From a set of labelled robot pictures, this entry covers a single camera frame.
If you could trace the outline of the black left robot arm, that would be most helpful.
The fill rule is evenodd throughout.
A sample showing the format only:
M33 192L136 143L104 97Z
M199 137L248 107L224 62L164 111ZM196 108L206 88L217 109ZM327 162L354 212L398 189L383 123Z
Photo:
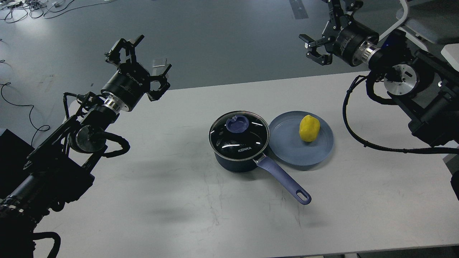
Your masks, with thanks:
M143 40L120 39L105 54L117 67L100 94L72 96L79 108L69 114L63 95L66 120L34 148L6 128L1 129L1 257L32 258L36 241L52 239L48 254L55 258L61 245L56 232L35 232L50 211L62 211L93 185L91 173L102 157L121 156L131 148L123 137L107 132L121 111L132 111L143 95L159 100L170 88L168 64L159 75L137 61L136 46Z

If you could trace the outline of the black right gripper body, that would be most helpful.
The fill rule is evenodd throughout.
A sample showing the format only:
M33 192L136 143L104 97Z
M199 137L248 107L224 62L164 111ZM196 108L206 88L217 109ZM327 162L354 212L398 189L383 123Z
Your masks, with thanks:
M323 31L323 39L330 39L325 43L325 49L328 54L333 54L340 58L351 67L358 66L362 63L360 46L364 41L376 44L379 42L380 35L359 23L358 21L343 21L338 26L329 20Z

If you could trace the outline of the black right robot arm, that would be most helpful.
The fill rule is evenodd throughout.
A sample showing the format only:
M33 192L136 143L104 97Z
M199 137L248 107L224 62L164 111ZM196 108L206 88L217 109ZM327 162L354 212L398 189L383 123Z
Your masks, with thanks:
M319 39L306 34L307 57L319 65L332 63L338 57L348 65L365 64L369 74L357 76L343 101L342 116L346 129L364 147L375 150L412 154L458 154L458 148L447 148L458 142L458 71L424 49L411 53L406 31L400 28L409 14L406 0L400 1L403 16L382 35L358 22L354 13L363 6L360 0L327 0L328 22ZM365 82L367 96L382 105L397 105L411 121L412 136L428 148L397 149L368 142L350 127L346 107L354 89Z

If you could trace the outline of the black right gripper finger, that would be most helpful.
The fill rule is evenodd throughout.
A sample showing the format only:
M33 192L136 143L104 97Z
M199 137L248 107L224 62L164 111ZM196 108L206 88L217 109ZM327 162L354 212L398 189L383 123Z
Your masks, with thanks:
M360 0L344 0L344 3L343 9L340 0L326 0L332 29L345 28L354 20L354 13L363 6Z
M314 40L306 34L300 34L299 38L305 42L305 48L308 50L306 56L321 66L330 65L333 57L331 54L320 54L318 48L325 46L334 41L334 36L323 36L319 40Z

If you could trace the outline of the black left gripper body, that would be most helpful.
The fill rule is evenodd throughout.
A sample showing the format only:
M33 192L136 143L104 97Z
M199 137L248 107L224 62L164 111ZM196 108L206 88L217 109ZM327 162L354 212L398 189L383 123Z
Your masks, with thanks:
M132 111L150 88L150 73L141 64L122 63L101 89L105 97L113 95L123 102L122 110Z

